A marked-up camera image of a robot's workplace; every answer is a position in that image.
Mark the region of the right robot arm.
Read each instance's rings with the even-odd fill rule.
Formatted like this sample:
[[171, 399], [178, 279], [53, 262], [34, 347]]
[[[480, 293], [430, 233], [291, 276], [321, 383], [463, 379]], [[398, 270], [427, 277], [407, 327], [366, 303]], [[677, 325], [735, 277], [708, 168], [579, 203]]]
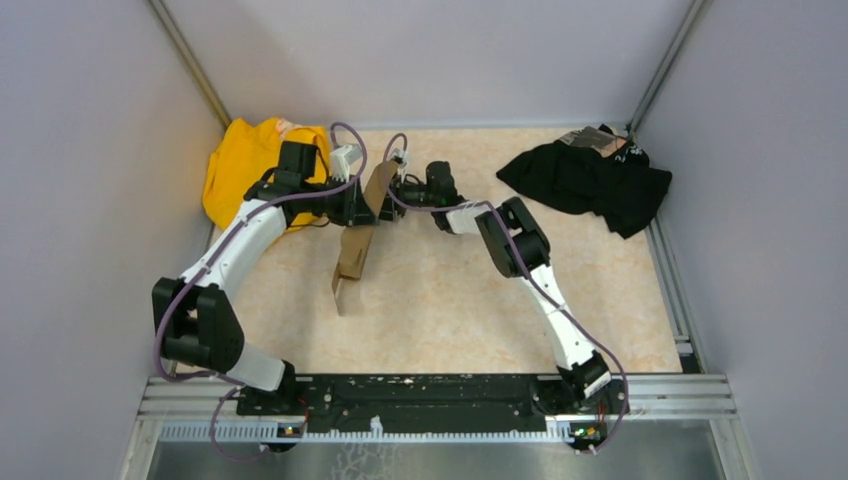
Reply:
[[396, 172], [388, 181], [381, 216], [426, 212], [445, 233], [480, 237], [496, 270], [520, 280], [536, 301], [564, 382], [565, 403], [576, 412], [590, 411], [612, 374], [596, 343], [572, 315], [555, 277], [550, 241], [523, 200], [511, 197], [497, 207], [467, 200], [459, 194], [446, 161], [428, 164], [424, 180], [408, 174], [407, 162], [398, 154], [392, 154], [388, 164]]

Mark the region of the brown cardboard box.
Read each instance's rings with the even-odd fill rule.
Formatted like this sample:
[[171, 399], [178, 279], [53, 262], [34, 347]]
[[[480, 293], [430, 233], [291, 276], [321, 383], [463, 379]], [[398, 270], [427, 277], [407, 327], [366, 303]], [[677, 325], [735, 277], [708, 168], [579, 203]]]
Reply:
[[340, 316], [352, 314], [360, 300], [355, 300], [357, 283], [363, 275], [370, 246], [380, 222], [379, 215], [388, 195], [389, 181], [397, 173], [398, 164], [380, 163], [371, 174], [361, 195], [365, 212], [372, 215], [370, 224], [345, 227], [340, 237], [340, 252], [331, 280], [331, 289]]

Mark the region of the black shirt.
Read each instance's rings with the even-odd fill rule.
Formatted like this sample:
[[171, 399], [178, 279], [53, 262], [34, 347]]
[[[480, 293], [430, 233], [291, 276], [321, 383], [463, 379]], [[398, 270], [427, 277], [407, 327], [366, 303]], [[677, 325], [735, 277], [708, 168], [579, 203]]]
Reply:
[[495, 173], [520, 195], [562, 213], [593, 213], [629, 239], [655, 219], [673, 174], [654, 168], [650, 156], [626, 140], [607, 156], [561, 139], [524, 151]]

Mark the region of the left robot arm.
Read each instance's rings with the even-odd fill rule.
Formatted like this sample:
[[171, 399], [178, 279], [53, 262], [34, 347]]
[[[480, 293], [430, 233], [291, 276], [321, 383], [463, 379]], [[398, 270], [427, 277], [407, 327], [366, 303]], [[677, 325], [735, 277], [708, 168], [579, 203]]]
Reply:
[[195, 376], [211, 375], [260, 390], [264, 405], [277, 414], [292, 411], [300, 399], [293, 366], [250, 345], [232, 298], [263, 253], [300, 214], [325, 217], [341, 226], [373, 224], [353, 164], [365, 166], [362, 140], [324, 155], [316, 145], [281, 144], [276, 165], [245, 192], [236, 216], [212, 246], [176, 278], [160, 278], [152, 289], [159, 375], [170, 382], [190, 374], [170, 374], [170, 360], [195, 367]]

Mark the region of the aluminium frame rail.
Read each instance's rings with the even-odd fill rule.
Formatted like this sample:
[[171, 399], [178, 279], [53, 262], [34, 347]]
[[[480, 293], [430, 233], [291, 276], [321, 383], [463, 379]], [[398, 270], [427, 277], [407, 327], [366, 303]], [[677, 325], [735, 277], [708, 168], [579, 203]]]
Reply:
[[285, 404], [223, 381], [151, 379], [137, 417], [171, 441], [597, 443], [628, 421], [729, 420], [719, 375], [635, 374], [580, 406], [545, 374], [305, 375]]

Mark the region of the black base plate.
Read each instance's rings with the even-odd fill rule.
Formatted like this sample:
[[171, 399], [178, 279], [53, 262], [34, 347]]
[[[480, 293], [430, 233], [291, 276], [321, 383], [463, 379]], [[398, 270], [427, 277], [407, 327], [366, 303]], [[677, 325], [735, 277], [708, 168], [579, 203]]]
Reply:
[[623, 383], [577, 401], [550, 374], [315, 374], [277, 392], [246, 387], [240, 416], [304, 416], [310, 433], [359, 433], [379, 419], [392, 434], [541, 432], [555, 415], [610, 420], [625, 410]]

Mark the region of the yellow shirt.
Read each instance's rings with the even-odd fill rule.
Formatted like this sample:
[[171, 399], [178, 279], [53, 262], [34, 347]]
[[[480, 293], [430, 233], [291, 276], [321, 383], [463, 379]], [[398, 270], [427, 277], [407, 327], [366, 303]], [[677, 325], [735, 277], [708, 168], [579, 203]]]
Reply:
[[278, 165], [285, 141], [317, 147], [318, 164], [307, 182], [327, 179], [330, 142], [325, 127], [301, 125], [283, 117], [270, 117], [255, 125], [237, 118], [209, 156], [202, 193], [204, 211], [218, 229], [225, 230], [235, 219], [249, 187]]

